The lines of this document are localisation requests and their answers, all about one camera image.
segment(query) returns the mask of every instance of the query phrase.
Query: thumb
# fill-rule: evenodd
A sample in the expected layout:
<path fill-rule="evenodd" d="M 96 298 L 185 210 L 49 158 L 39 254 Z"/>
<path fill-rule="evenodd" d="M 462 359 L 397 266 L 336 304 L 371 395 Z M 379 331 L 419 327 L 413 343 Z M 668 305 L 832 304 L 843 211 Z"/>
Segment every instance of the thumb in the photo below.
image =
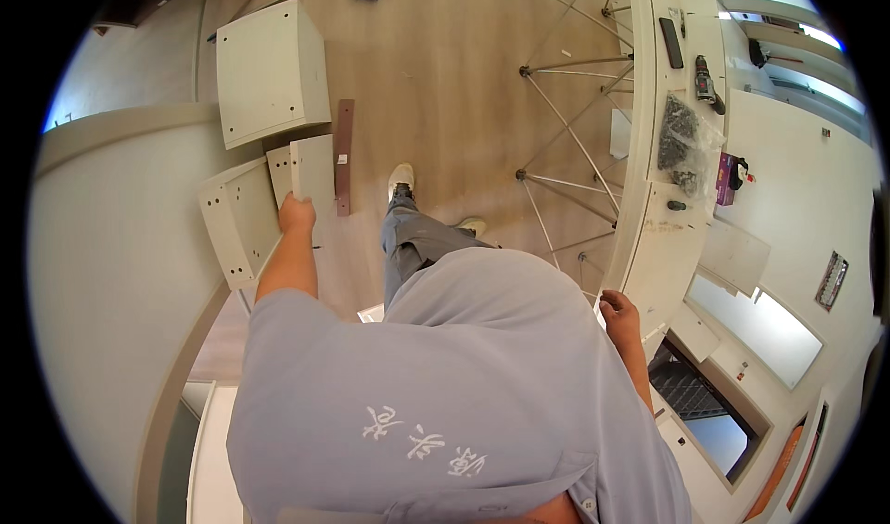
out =
<path fill-rule="evenodd" d="M 606 320 L 607 325 L 617 316 L 615 309 L 605 300 L 600 301 L 600 312 L 603 314 L 603 319 Z"/>

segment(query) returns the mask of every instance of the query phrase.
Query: smartphone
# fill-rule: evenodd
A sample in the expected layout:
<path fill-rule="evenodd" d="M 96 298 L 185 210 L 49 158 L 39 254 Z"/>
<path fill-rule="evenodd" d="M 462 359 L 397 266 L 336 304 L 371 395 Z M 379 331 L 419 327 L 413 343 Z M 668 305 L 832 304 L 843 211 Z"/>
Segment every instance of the smartphone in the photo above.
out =
<path fill-rule="evenodd" d="M 680 52 L 680 41 L 676 40 L 676 30 L 674 29 L 674 20 L 670 18 L 659 18 L 661 24 L 661 32 L 665 36 L 665 44 L 667 45 L 667 59 L 670 61 L 671 68 L 683 67 L 683 53 Z"/>

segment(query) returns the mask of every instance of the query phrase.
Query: foot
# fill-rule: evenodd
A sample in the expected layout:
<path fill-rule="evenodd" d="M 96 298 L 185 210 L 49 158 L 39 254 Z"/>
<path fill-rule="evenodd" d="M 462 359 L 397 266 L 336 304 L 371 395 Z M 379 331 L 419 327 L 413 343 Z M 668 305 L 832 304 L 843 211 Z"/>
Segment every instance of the foot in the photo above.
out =
<path fill-rule="evenodd" d="M 393 195 L 399 188 L 399 194 L 414 198 L 414 169 L 407 162 L 403 162 L 395 168 L 389 179 L 389 200 L 393 200 Z"/>
<path fill-rule="evenodd" d="M 488 227 L 489 226 L 485 224 L 485 221 L 479 217 L 467 217 L 455 225 L 455 229 L 472 230 L 473 235 L 476 236 L 477 240 L 485 234 L 485 230 Z"/>

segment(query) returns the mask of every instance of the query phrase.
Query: gray pants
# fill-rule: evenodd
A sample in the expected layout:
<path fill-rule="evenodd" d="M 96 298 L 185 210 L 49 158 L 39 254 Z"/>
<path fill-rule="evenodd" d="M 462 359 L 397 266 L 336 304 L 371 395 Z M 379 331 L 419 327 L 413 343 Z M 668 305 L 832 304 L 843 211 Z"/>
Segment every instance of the gray pants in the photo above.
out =
<path fill-rule="evenodd" d="M 384 260 L 384 310 L 411 276 L 450 251 L 494 246 L 476 240 L 473 231 L 455 229 L 417 210 L 410 197 L 394 196 L 380 229 Z"/>

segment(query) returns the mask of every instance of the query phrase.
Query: chinese character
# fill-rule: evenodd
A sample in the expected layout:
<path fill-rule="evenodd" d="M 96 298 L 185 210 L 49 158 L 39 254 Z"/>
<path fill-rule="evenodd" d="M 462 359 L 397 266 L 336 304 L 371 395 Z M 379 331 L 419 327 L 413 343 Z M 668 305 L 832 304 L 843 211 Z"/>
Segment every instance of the chinese character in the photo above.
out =
<path fill-rule="evenodd" d="M 417 430 L 420 431 L 421 434 L 424 433 L 424 428 L 421 425 L 417 424 Z M 407 438 L 414 441 L 414 448 L 411 449 L 411 452 L 407 454 L 408 458 L 411 458 L 415 454 L 417 458 L 420 460 L 424 460 L 424 456 L 427 456 L 430 453 L 430 449 L 433 447 L 445 447 L 445 441 L 433 441 L 439 439 L 441 435 L 432 434 L 427 435 L 421 440 L 418 440 L 413 435 L 408 435 Z"/>
<path fill-rule="evenodd" d="M 478 476 L 479 472 L 485 465 L 485 457 L 488 455 L 485 454 L 484 456 L 476 458 L 477 455 L 471 453 L 470 449 L 461 453 L 460 447 L 458 447 L 457 451 L 458 454 L 460 454 L 460 457 L 455 458 L 449 463 L 451 464 L 451 472 L 448 474 L 451 476 L 465 476 L 467 478 Z"/>
<path fill-rule="evenodd" d="M 370 427 L 366 427 L 365 431 L 362 433 L 362 437 L 367 437 L 369 433 L 374 433 L 374 441 L 378 441 L 381 435 L 386 435 L 388 428 L 391 425 L 395 425 L 396 423 L 404 423 L 404 422 L 391 422 L 391 419 L 395 417 L 395 410 L 390 407 L 384 407 L 384 413 L 378 414 L 374 411 L 374 408 L 368 407 L 368 411 L 371 413 L 371 417 L 374 419 L 374 425 Z"/>

